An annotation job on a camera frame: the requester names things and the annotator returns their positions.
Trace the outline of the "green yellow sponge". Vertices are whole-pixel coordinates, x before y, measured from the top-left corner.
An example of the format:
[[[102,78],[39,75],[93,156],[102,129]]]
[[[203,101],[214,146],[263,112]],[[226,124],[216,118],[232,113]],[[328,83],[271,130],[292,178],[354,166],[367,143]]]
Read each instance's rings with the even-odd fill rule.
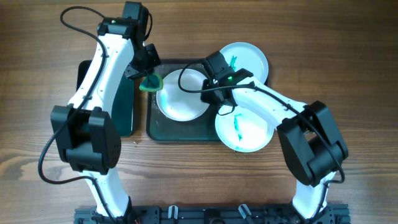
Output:
[[[139,89],[146,92],[157,92],[163,89],[163,86],[163,78],[158,73],[152,73],[145,77],[139,85]]]

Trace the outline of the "white plate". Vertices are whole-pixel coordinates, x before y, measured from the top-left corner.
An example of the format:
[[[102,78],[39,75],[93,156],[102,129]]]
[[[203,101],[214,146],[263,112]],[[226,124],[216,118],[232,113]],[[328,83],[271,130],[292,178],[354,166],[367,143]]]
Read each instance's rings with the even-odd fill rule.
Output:
[[[252,111],[226,105],[218,110],[215,130],[224,145],[243,153],[262,149],[274,134],[274,128]]]
[[[246,42],[234,42],[220,50],[234,71],[242,68],[250,71],[263,84],[267,83],[269,64],[266,56],[255,45]]]
[[[199,93],[187,93],[178,86],[182,69],[172,71],[163,79],[163,89],[156,93],[157,106],[160,111],[174,121],[191,121],[201,116],[209,107],[200,99]],[[204,74],[197,70],[186,69],[180,84],[187,90],[198,90],[202,87]]]

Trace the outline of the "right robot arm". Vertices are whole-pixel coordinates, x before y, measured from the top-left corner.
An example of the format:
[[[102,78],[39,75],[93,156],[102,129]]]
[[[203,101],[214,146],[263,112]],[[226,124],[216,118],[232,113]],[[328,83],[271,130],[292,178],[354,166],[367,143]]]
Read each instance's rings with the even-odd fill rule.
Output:
[[[237,71],[221,52],[200,60],[207,78],[201,98],[244,108],[276,129],[285,163],[297,179],[292,204],[307,222],[314,222],[326,207],[330,184],[345,181],[343,161],[348,148],[328,107],[321,101],[310,105],[271,90],[250,71]],[[334,178],[339,173],[340,180]]]

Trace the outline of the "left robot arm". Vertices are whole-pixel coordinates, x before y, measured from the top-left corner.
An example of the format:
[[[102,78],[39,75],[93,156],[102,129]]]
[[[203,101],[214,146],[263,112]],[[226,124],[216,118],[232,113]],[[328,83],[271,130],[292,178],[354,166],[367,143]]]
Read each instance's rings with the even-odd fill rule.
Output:
[[[43,161],[55,142],[60,159],[79,173],[96,200],[85,213],[96,223],[134,223],[131,198],[122,187],[116,164],[121,137],[111,118],[114,99],[123,78],[149,75],[160,59],[145,41],[152,15],[139,2],[126,2],[121,17],[103,17],[96,34],[96,53],[86,75],[66,106],[54,106],[50,115],[53,135],[40,155],[38,172],[45,182]]]

